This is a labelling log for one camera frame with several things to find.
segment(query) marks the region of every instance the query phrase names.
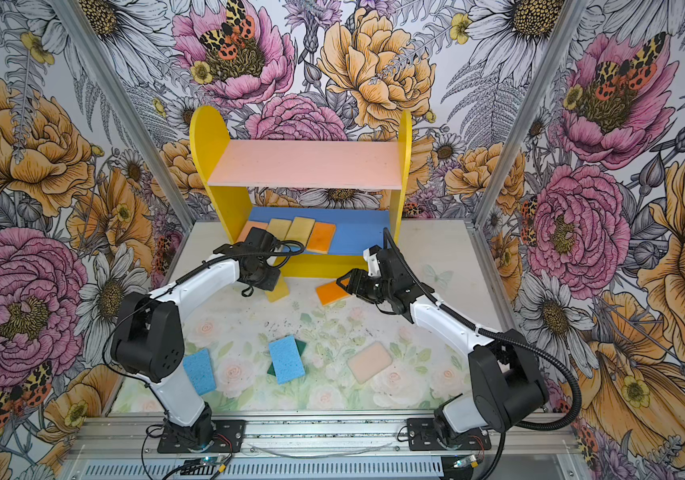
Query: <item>blue sponge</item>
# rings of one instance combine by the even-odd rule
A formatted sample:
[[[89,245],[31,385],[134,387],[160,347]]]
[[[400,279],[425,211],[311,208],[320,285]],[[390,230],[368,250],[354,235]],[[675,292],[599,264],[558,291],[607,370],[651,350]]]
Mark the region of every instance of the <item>blue sponge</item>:
[[[213,392],[217,388],[217,384],[214,383],[212,361],[209,359],[209,349],[201,349],[193,355],[185,357],[183,367],[199,395]]]
[[[305,375],[305,367],[299,360],[297,341],[293,335],[269,343],[268,348],[279,385]]]

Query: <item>metal ventilation grille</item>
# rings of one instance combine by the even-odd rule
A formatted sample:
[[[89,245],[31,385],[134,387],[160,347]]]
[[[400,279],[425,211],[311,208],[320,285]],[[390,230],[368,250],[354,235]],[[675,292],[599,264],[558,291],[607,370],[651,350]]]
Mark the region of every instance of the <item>metal ventilation grille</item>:
[[[177,459],[148,460],[145,465],[153,478],[162,478],[169,470],[181,465]],[[201,466],[173,478],[209,480],[214,466]],[[222,480],[251,478],[438,478],[443,475],[440,457],[377,457],[377,458],[237,458],[218,477]],[[146,480],[139,461],[89,460],[78,480]]]

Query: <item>blue shelf board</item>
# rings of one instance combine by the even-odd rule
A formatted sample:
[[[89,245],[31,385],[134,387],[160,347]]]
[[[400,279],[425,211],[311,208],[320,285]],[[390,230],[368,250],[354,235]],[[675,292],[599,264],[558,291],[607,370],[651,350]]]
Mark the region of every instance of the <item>blue shelf board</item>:
[[[304,216],[324,224],[337,225],[329,255],[360,256],[370,246],[382,246],[382,229],[390,227],[390,214],[387,210],[254,206],[249,219],[269,223],[273,218],[294,220],[295,216]]]

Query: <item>pink shelf board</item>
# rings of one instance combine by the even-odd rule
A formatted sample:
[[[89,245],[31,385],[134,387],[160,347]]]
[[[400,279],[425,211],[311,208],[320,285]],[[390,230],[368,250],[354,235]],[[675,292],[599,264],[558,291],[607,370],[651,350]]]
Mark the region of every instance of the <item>pink shelf board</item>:
[[[391,141],[231,140],[209,185],[400,190],[400,152]]]

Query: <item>table surface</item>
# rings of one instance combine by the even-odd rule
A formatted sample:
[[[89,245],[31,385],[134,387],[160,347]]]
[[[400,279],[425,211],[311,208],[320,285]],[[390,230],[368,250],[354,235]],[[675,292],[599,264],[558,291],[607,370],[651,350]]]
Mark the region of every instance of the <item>table surface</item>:
[[[219,223],[196,224],[173,278],[224,243]],[[486,326],[501,328],[461,220],[405,220],[400,244],[420,280],[447,303]],[[244,299],[242,286],[232,285],[184,319],[186,354],[210,351],[217,389],[203,398],[214,412],[434,408],[470,391],[467,360],[430,332],[352,297],[321,306],[315,288],[329,280],[286,281],[290,296],[278,302],[268,302],[259,290]],[[268,343],[287,335],[308,344],[302,354],[306,375],[278,385],[267,374]],[[358,384],[347,359],[373,342],[385,346],[393,363]],[[129,379],[112,408],[158,411],[150,391]]]

